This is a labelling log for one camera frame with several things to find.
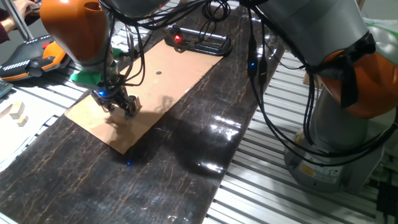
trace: cardboard sheet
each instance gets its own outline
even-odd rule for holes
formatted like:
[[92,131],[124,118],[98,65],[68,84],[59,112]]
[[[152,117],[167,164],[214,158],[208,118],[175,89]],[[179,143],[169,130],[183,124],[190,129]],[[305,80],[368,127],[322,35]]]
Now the cardboard sheet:
[[[188,51],[180,54],[162,41],[145,54],[144,83],[127,87],[129,95],[138,96],[142,105],[130,123],[115,122],[91,96],[67,110],[65,116],[124,154],[221,58]],[[140,59],[134,62],[131,74],[138,72],[140,64]],[[141,75],[129,83],[140,80]]]

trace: black holder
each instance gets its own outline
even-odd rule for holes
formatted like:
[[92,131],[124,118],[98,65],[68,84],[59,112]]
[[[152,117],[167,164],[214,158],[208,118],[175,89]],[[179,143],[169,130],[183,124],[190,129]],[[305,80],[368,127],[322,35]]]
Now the black holder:
[[[166,35],[165,42],[169,46],[176,46],[183,49],[191,41],[198,38],[199,31],[182,28],[176,25],[168,26],[166,29],[170,35]],[[227,56],[232,51],[232,41],[230,37],[220,35],[205,34],[205,40],[200,44],[190,47],[188,50],[214,56]]]

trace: red light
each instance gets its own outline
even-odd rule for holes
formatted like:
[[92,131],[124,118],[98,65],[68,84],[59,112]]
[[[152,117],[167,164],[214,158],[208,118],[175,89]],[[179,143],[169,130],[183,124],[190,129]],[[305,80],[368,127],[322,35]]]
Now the red light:
[[174,41],[179,42],[181,40],[181,37],[179,35],[176,35],[174,37]]

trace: blue led light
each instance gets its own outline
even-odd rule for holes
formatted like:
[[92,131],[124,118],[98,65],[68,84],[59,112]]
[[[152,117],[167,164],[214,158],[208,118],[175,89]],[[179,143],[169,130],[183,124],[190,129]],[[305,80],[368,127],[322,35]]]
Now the blue led light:
[[99,96],[104,96],[105,95],[105,91],[98,91]]

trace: wooden block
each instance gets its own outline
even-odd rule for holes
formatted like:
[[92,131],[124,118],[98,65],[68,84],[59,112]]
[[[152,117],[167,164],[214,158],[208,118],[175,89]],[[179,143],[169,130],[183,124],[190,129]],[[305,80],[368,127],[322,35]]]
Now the wooden block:
[[14,103],[9,114],[13,119],[19,119],[24,113],[25,104],[23,102]]
[[20,127],[25,126],[25,124],[26,124],[26,122],[27,122],[28,119],[29,119],[28,116],[26,116],[26,114],[23,114],[23,115],[19,118],[19,120],[18,120],[18,122],[17,122],[18,126],[20,126]]
[[0,112],[0,119],[3,118],[5,115],[9,114],[11,108],[12,108],[12,104],[10,104],[6,109],[4,109],[2,112]]

